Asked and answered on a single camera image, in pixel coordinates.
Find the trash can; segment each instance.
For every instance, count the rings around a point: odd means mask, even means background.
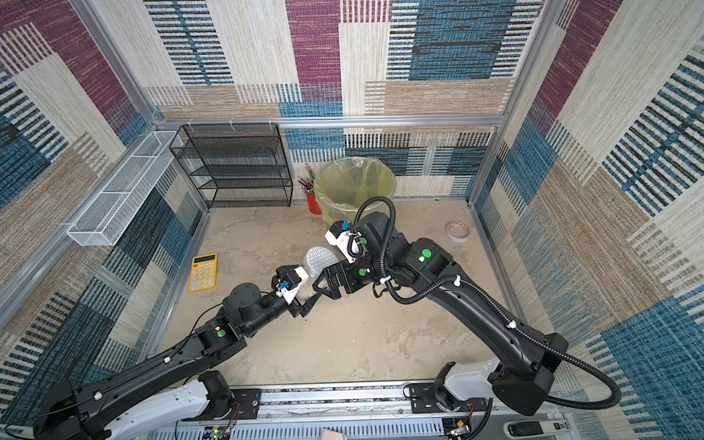
[[[337,220],[353,221],[359,207],[372,196],[391,198],[396,191],[396,176],[374,158],[342,158],[323,167],[313,187],[322,217],[329,227]],[[365,213],[389,213],[383,202],[374,202]]]

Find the patterned wall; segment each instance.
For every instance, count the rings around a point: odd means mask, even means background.
[[[167,118],[500,113],[541,0],[96,0]]]
[[[66,0],[0,4],[0,286],[146,124]]]
[[[493,127],[282,130],[294,174],[346,156],[378,158],[396,176],[396,197],[466,197]],[[294,186],[294,199],[306,196]]]
[[[114,247],[72,244],[3,328],[0,422],[38,414],[57,381],[137,361],[201,218],[174,166]]]
[[[569,0],[477,201],[520,314],[621,386],[585,439],[704,439],[703,38],[702,1]]]

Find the concrete floor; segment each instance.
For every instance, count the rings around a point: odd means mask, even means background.
[[[504,304],[464,202],[399,202],[396,212],[396,228],[408,241],[433,239]],[[447,238],[450,220],[470,225],[466,243]],[[307,206],[215,210],[199,253],[218,253],[216,286],[200,292],[184,289],[163,346],[181,340],[202,310],[220,302],[238,284],[254,282],[269,291],[277,267],[300,263],[312,246],[328,246],[324,233],[322,216],[310,214]],[[215,310],[201,322],[213,315]],[[435,377],[448,361],[470,363],[493,356],[441,306],[429,300],[402,306],[388,293],[377,299],[371,286],[343,294],[337,301],[323,297],[305,319],[285,313],[247,344],[218,366],[230,384],[426,379]]]

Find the white mesh basket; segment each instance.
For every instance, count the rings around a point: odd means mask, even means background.
[[[171,163],[172,147],[182,146],[176,132],[152,132],[120,166],[96,198],[68,229],[81,246],[115,246],[134,215]]]

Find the metal mesh shelf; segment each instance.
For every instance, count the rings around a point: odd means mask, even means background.
[[[151,190],[173,160],[169,144],[176,132],[152,132],[133,147],[129,158],[68,229],[81,246],[115,246]]]
[[[208,207],[290,206],[293,181],[276,125],[184,125],[171,146]]]

